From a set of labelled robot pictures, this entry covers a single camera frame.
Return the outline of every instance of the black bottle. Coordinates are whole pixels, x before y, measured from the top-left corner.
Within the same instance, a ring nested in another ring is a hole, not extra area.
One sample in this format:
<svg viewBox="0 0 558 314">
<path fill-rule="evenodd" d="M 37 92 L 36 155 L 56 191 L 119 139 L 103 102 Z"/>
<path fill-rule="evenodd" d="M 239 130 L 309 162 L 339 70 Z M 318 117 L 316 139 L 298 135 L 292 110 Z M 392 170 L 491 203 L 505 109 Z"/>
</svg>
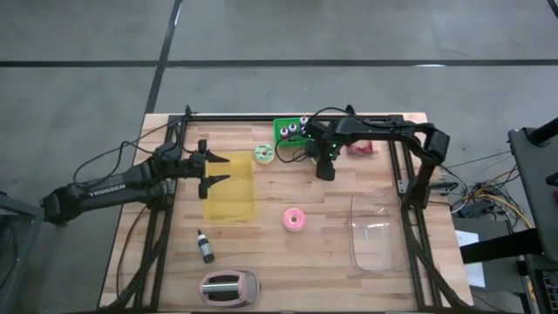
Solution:
<svg viewBox="0 0 558 314">
<path fill-rule="evenodd" d="M 198 246 L 200 247 L 201 257 L 203 257 L 203 262 L 211 263 L 215 260 L 213 256 L 213 251 L 211 250 L 211 245 L 204 234 L 198 229 Z"/>
</svg>

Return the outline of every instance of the cable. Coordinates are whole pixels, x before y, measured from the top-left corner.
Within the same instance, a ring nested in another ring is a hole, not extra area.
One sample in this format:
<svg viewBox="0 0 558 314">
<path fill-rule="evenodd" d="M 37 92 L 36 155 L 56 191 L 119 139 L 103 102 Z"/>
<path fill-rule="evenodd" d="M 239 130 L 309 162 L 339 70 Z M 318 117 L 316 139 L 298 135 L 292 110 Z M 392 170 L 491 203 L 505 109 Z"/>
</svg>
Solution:
<svg viewBox="0 0 558 314">
<path fill-rule="evenodd" d="M 133 141 L 131 141 L 131 142 L 125 140 L 125 141 L 123 141 L 123 142 L 120 143 L 120 146 L 119 146 L 118 148 L 111 149 L 111 150 L 109 150 L 109 151 L 106 151 L 106 152 L 104 152 L 104 153 L 102 153 L 102 154 L 99 154 L 99 155 L 97 155 L 97 156 L 95 156 L 95 157 L 89 159 L 88 161 L 86 161 L 86 162 L 84 162 L 83 164 L 81 164 L 81 166 L 79 166 L 78 169 L 76 169 L 76 171 L 73 173 L 73 176 L 72 176 L 73 184 L 75 184 L 76 186 L 78 186 L 78 187 L 80 187 L 80 188 L 92 188 L 92 187 L 94 187 L 94 186 L 96 186 L 96 185 L 98 185 L 98 184 L 100 184 L 100 183 L 106 181 L 108 178 L 111 177 L 111 175 L 113 175 L 113 174 L 116 172 L 116 170 L 117 170 L 118 167 L 120 166 L 120 161 L 121 161 L 121 159 L 122 159 L 122 152 L 123 152 L 124 147 L 133 146 L 133 147 L 136 147 L 137 149 L 141 150 L 142 152 L 145 152 L 145 153 L 148 153 L 148 154 L 152 154 L 153 152 L 149 152 L 149 151 L 147 151 L 147 150 L 145 150 L 145 149 L 143 149 L 143 148 L 139 148 L 138 146 L 136 146 L 136 145 L 134 145 L 134 144 L 140 142 L 140 140 L 141 140 L 141 139 L 144 139 L 147 135 L 149 135 L 149 134 L 151 134 L 151 133 L 154 133 L 154 132 L 160 130 L 161 128 L 163 128 L 163 127 L 171 126 L 171 125 L 176 126 L 176 124 L 178 124 L 179 122 L 182 122 L 183 120 L 184 120 L 184 119 L 182 118 L 182 119 L 177 119 L 177 120 L 175 120 L 175 121 L 167 122 L 166 124 L 164 124 L 164 125 L 162 125 L 162 126 L 155 127 L 153 130 L 151 130 L 151 131 L 149 131 L 149 132 L 147 132 L 147 133 L 141 135 L 141 136 L 140 136 L 139 138 L 137 138 L 136 140 L 133 140 Z M 178 145 L 178 143 L 179 143 L 179 141 L 177 140 L 177 141 L 174 143 L 174 144 L 175 144 L 174 147 L 170 147 L 168 150 L 174 149 L 174 148 Z M 112 171 L 111 171 L 109 174 L 107 174 L 106 176 L 102 177 L 101 179 L 95 180 L 94 182 L 79 182 L 79 181 L 78 181 L 78 178 L 77 178 L 77 177 L 78 177 L 78 173 L 79 173 L 79 171 L 81 171 L 85 166 L 89 165 L 90 163 L 92 163 L 92 162 L 94 162 L 94 161 L 96 161 L 96 160 L 98 160 L 98 159 L 100 159 L 100 158 L 102 158 L 102 157 L 104 157 L 104 156 L 106 156 L 106 155 L 108 155 L 108 154 L 114 153 L 114 152 L 116 152 L 116 151 L 119 152 L 119 156 L 118 156 L 118 159 L 117 159 L 117 161 L 116 161 L 116 165 L 114 166 L 114 168 L 112 169 Z"/>
<path fill-rule="evenodd" d="M 503 154 L 507 154 L 507 153 L 510 153 L 510 152 L 511 152 L 511 150 L 508 150 L 508 151 L 506 151 L 506 152 L 501 152 L 501 153 L 497 153 L 497 154 L 492 154 L 492 155 L 489 155 L 489 156 L 486 156 L 486 157 L 481 157 L 481 158 L 478 158 L 478 159 L 475 159 L 475 160 L 470 160 L 470 161 L 461 162 L 461 163 L 459 163 L 459 164 L 451 165 L 451 166 L 448 166 L 448 167 L 446 167 L 446 168 L 450 169 L 450 168 L 453 168 L 453 167 L 460 167 L 460 166 L 463 166 L 463 165 L 468 165 L 468 164 L 470 164 L 470 163 L 474 163 L 474 162 L 481 161 L 481 160 L 486 160 L 486 159 L 493 158 L 493 157 L 496 157 L 496 156 L 500 156 L 500 155 L 503 155 Z"/>
<path fill-rule="evenodd" d="M 444 166 L 442 166 L 442 165 L 439 165 L 439 166 L 440 166 L 442 169 L 444 169 L 444 170 L 447 171 L 447 174 L 442 173 L 442 175 L 448 175 L 448 176 L 452 177 L 453 179 L 457 180 L 459 183 L 461 183 L 461 186 L 463 187 L 463 190 L 465 191 L 465 192 L 464 192 L 464 195 L 467 195 L 467 190 L 468 190 L 468 188 L 467 188 L 467 185 L 465 184 L 465 182 L 463 182 L 463 180 L 461 180 L 461 179 L 458 177 L 458 175 L 454 174 L 454 173 L 452 172 L 452 170 L 450 170 L 450 169 L 448 169 L 447 167 L 444 167 Z"/>
<path fill-rule="evenodd" d="M 434 203 L 434 204 L 444 204 L 449 206 L 450 208 L 452 207 L 452 204 L 448 203 L 447 201 L 428 201 L 430 203 Z"/>
<path fill-rule="evenodd" d="M 352 114 L 350 114 L 348 111 L 343 110 L 343 109 L 341 109 L 341 108 L 337 108 L 337 107 L 325 107 L 325 108 L 323 108 L 323 109 L 320 109 L 320 110 L 316 111 L 316 113 L 312 114 L 312 115 L 310 116 L 310 118 L 308 119 L 308 122 L 307 122 L 307 123 L 310 123 L 315 117 L 317 117 L 318 114 L 323 113 L 323 112 L 328 111 L 328 110 L 339 111 L 339 112 L 341 112 L 341 113 L 345 113 L 346 115 L 348 115 L 348 116 L 350 116 L 350 117 L 354 117 L 354 116 L 353 116 Z"/>
<path fill-rule="evenodd" d="M 482 297 L 479 297 L 477 295 L 474 295 L 473 293 L 471 294 L 473 295 L 473 297 L 478 298 L 480 301 L 482 301 L 484 304 L 488 305 L 488 307 L 492 308 L 493 310 L 497 310 L 497 311 L 501 311 L 501 312 L 505 312 L 504 310 L 501 310 L 493 305 L 491 305 L 489 302 L 487 302 L 485 299 L 483 299 Z"/>
<path fill-rule="evenodd" d="M 498 196 L 494 196 L 494 195 L 484 195 L 485 197 L 489 197 L 495 201 L 499 201 L 502 204 L 508 206 L 509 208 L 511 208 L 515 214 L 517 214 L 524 222 L 525 224 L 531 229 L 533 226 L 531 226 L 531 223 L 529 222 L 529 220 L 527 218 L 525 218 L 525 216 L 519 211 L 519 209 L 517 209 L 514 205 L 508 203 L 507 201 L 502 200 L 500 197 Z"/>
<path fill-rule="evenodd" d="M 128 242 L 130 241 L 130 236 L 132 235 L 133 230 L 136 228 L 136 224 L 138 224 L 138 221 L 140 220 L 141 214 L 143 214 L 143 212 L 146 210 L 146 208 L 147 208 L 147 205 L 144 206 L 141 209 L 138 216 L 133 221 L 132 226 L 130 227 L 130 230 L 128 230 L 128 234 L 126 235 L 126 239 L 124 240 L 124 247 L 122 248 L 122 254 L 120 254 L 119 265 L 116 268 L 116 297 L 117 298 L 120 297 L 120 287 L 119 287 L 120 269 L 122 269 L 122 261 L 124 260 L 124 255 L 126 253 L 126 248 L 128 246 Z"/>
<path fill-rule="evenodd" d="M 479 192 L 482 192 L 482 191 L 486 191 L 487 188 L 496 188 L 496 189 L 499 189 L 499 188 L 503 187 L 506 183 L 509 183 L 509 182 L 512 181 L 512 180 L 510 180 L 509 178 L 510 178 L 510 176 L 512 175 L 512 173 L 513 173 L 516 169 L 517 169 L 517 165 L 515 165 L 511 170 L 508 170 L 508 171 L 506 171 L 506 172 L 503 173 L 503 174 L 498 174 L 498 175 L 496 175 L 495 177 L 493 177 L 492 179 L 490 179 L 489 181 L 487 181 L 487 183 L 483 184 L 478 190 L 476 190 L 476 191 L 475 191 L 475 194 L 478 194 Z M 490 185 L 492 182 L 497 181 L 499 178 L 503 177 L 503 176 L 506 175 L 506 174 L 507 174 L 507 178 L 504 180 L 504 182 L 498 183 L 498 184 L 500 184 L 499 187 L 496 187 L 496 184 L 494 184 L 494 185 L 492 185 L 492 186 Z"/>
<path fill-rule="evenodd" d="M 496 161 L 495 163 L 489 165 L 488 167 L 485 167 L 484 169 L 480 170 L 477 174 L 471 176 L 471 177 L 470 177 L 469 179 L 467 179 L 466 181 L 469 182 L 470 180 L 472 180 L 473 178 L 478 177 L 480 174 L 482 174 L 483 172 L 487 171 L 487 170 L 490 169 L 491 167 L 494 167 L 494 166 L 498 165 L 499 163 L 504 162 L 504 161 L 506 161 L 506 160 L 508 160 L 508 159 L 510 159 L 510 158 L 512 158 L 512 157 L 513 157 L 513 156 L 510 155 L 510 156 L 508 156 L 508 157 L 506 157 L 506 158 L 504 158 L 504 159 L 502 159 L 502 160 Z"/>
<path fill-rule="evenodd" d="M 14 228 L 14 225 L 11 222 L 10 222 L 10 231 L 11 231 L 11 241 L 12 241 L 11 245 L 14 248 L 14 262 L 11 264 L 10 270 L 8 270 L 8 274 L 6 274 L 6 277 L 0 283 L 0 291 L 2 291 L 3 287 L 6 285 L 6 283 L 8 283 L 8 279 L 10 279 L 11 273 L 16 268 L 17 259 L 18 259 L 18 257 L 17 257 L 16 229 Z"/>
<path fill-rule="evenodd" d="M 284 140 L 288 140 L 288 139 L 290 139 L 290 138 L 293 137 L 293 136 L 297 136 L 297 134 L 292 134 L 292 135 L 290 135 L 289 137 L 287 137 L 286 139 L 279 139 L 279 140 L 276 142 L 276 148 L 275 148 L 276 156 L 277 156 L 277 159 L 279 159 L 279 160 L 282 161 L 283 163 L 291 163 L 291 162 L 295 162 L 295 161 L 296 161 L 296 162 L 301 162 L 301 161 L 305 160 L 306 157 L 308 157 L 308 156 L 306 155 L 305 152 L 302 152 L 301 154 L 298 154 L 297 156 L 295 156 L 295 154 L 296 154 L 297 151 L 299 151 L 300 149 L 303 149 L 303 148 L 298 148 L 296 151 L 293 152 L 293 158 L 292 158 L 292 159 L 290 159 L 290 160 L 284 160 L 283 158 L 281 158 L 281 156 L 279 155 L 279 152 L 277 151 L 277 148 L 279 147 L 279 143 L 281 143 L 281 142 L 284 141 Z"/>
</svg>

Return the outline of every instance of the wooden table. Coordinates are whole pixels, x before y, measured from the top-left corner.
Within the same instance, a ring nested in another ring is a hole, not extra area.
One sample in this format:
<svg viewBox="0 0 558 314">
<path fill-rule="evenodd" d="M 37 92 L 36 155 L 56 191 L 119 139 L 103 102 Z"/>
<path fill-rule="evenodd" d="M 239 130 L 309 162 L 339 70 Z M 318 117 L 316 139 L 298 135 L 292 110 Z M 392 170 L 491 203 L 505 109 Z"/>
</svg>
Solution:
<svg viewBox="0 0 558 314">
<path fill-rule="evenodd" d="M 425 122 L 424 113 L 403 113 L 405 119 Z M 167 123 L 167 114 L 148 114 L 142 133 Z M 139 145 L 155 149 L 164 137 L 164 129 L 145 137 Z M 271 123 L 201 122 L 188 123 L 187 149 L 195 149 L 199 139 L 208 139 L 215 152 L 253 151 L 262 143 L 272 143 Z M 368 197 L 375 208 L 398 212 L 386 142 L 375 141 L 374 154 L 363 158 L 339 156 L 335 162 L 337 178 L 320 181 L 310 160 L 283 164 L 275 160 L 268 166 L 253 162 L 257 217 L 250 222 L 209 224 L 202 219 L 197 180 L 179 180 L 165 275 L 160 294 L 161 311 L 211 311 L 201 302 L 198 286 L 209 272 L 251 269 L 262 284 L 260 299 L 244 311 L 388 311 L 415 310 L 412 281 L 406 260 L 399 218 L 380 217 L 390 225 L 391 257 L 377 256 L 381 238 L 363 243 L 355 231 L 355 252 L 351 258 L 349 213 L 351 198 Z M 137 152 L 135 163 L 147 154 Z M 417 167 L 419 160 L 413 160 Z M 282 212 L 298 207 L 307 215 L 307 225 L 298 233 L 286 231 Z M 106 273 L 100 304 L 114 300 L 116 266 L 124 240 L 142 204 L 124 206 Z M 446 281 L 466 302 L 473 304 L 466 272 L 447 206 L 432 204 L 425 211 L 434 262 Z M 120 275 L 120 287 L 126 286 L 140 265 L 148 221 L 147 210 L 131 236 Z M 212 244 L 215 261 L 206 265 L 196 244 L 196 230 L 202 229 Z M 362 271 L 354 264 L 379 271 Z M 430 300 L 425 272 L 422 283 Z M 151 282 L 147 280 L 148 302 Z"/>
</svg>

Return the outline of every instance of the gray floor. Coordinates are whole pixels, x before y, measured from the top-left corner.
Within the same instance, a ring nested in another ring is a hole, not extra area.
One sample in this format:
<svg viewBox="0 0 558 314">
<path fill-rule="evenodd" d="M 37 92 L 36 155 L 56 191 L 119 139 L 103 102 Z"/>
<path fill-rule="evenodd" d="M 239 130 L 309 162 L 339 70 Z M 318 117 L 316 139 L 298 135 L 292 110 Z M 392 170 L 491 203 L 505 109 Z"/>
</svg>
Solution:
<svg viewBox="0 0 558 314">
<path fill-rule="evenodd" d="M 171 0 L 0 3 L 0 61 L 157 59 Z M 545 0 L 185 0 L 169 59 L 558 58 Z M 154 69 L 0 68 L 0 189 L 31 203 L 95 154 L 137 136 Z M 452 136 L 446 165 L 508 150 L 506 132 L 557 113 L 558 67 L 167 69 L 155 112 L 427 112 Z M 124 167 L 132 160 L 124 156 Z M 507 159 L 458 167 L 470 183 Z M 100 176 L 113 159 L 84 172 Z M 521 183 L 512 195 L 526 207 Z M 22 313 L 96 306 L 118 209 L 45 225 L 25 274 Z M 475 291 L 520 311 L 509 295 Z"/>
</svg>

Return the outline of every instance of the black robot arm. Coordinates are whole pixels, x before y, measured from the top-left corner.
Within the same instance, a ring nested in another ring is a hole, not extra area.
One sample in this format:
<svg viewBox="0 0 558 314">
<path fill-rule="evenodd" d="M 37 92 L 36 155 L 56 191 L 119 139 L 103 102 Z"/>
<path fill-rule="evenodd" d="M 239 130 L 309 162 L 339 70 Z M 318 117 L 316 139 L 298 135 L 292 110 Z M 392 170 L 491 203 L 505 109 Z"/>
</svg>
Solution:
<svg viewBox="0 0 558 314">
<path fill-rule="evenodd" d="M 333 160 L 342 146 L 358 140 L 395 140 L 405 143 L 422 161 L 418 174 L 409 182 L 405 193 L 408 204 L 415 209 L 426 208 L 430 196 L 430 178 L 436 166 L 444 162 L 450 137 L 430 123 L 370 123 L 351 114 L 347 118 L 325 125 L 310 119 L 304 128 L 309 138 L 306 154 L 316 160 L 316 176 L 326 181 L 335 179 Z M 415 133 L 426 135 L 424 144 Z"/>
<path fill-rule="evenodd" d="M 174 193 L 172 179 L 199 178 L 199 196 L 208 198 L 208 189 L 228 175 L 205 177 L 205 161 L 228 162 L 207 150 L 207 142 L 200 140 L 198 150 L 181 160 L 182 147 L 165 143 L 139 165 L 124 173 L 114 174 L 101 180 L 71 183 L 55 189 L 41 200 L 44 220 L 56 224 L 68 222 L 82 213 L 129 202 L 145 203 L 150 209 L 166 204 Z"/>
</svg>

